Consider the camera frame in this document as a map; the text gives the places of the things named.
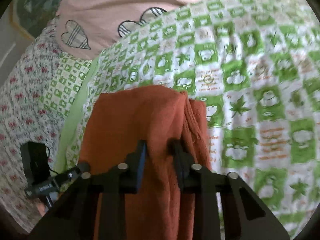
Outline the left hand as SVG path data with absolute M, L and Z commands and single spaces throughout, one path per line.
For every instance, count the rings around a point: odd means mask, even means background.
M 37 202 L 36 203 L 37 210 L 40 213 L 40 215 L 43 217 L 49 210 L 49 207 L 46 206 L 43 202 Z

